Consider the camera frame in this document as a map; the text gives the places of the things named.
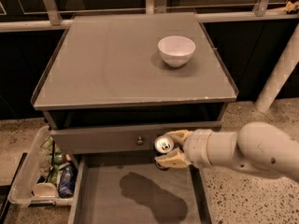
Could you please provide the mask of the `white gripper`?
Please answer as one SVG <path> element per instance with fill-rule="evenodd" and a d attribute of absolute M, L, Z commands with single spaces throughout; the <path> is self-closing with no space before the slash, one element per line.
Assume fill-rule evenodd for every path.
<path fill-rule="evenodd" d="M 211 165 L 207 155 L 208 139 L 213 134 L 210 129 L 176 130 L 167 132 L 166 135 L 173 141 L 183 146 L 184 152 L 175 148 L 165 155 L 156 157 L 156 162 L 164 168 L 187 168 L 190 164 L 196 168 Z"/>

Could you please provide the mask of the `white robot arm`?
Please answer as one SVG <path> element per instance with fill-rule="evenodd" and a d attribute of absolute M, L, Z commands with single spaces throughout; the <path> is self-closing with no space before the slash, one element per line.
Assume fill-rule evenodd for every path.
<path fill-rule="evenodd" d="M 299 142 L 279 128 L 252 122 L 238 132 L 178 130 L 154 142 L 161 169 L 220 166 L 264 178 L 299 181 Z"/>

